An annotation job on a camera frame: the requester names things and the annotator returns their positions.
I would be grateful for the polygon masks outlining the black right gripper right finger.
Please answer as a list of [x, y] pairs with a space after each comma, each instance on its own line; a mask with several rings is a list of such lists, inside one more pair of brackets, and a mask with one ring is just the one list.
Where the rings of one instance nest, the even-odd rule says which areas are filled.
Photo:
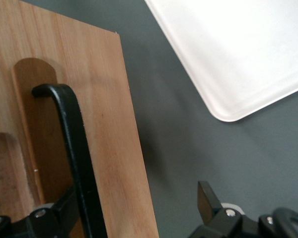
[[277, 238], [270, 216], [254, 221], [233, 207], [224, 207], [207, 181], [199, 181], [197, 205], [203, 224], [191, 238]]

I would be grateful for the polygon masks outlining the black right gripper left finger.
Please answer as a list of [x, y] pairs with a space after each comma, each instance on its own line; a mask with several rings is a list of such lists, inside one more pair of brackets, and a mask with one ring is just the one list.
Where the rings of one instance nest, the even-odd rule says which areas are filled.
[[41, 206], [17, 222], [0, 215], [0, 238], [68, 238], [78, 219], [75, 191], [70, 187], [57, 202]]

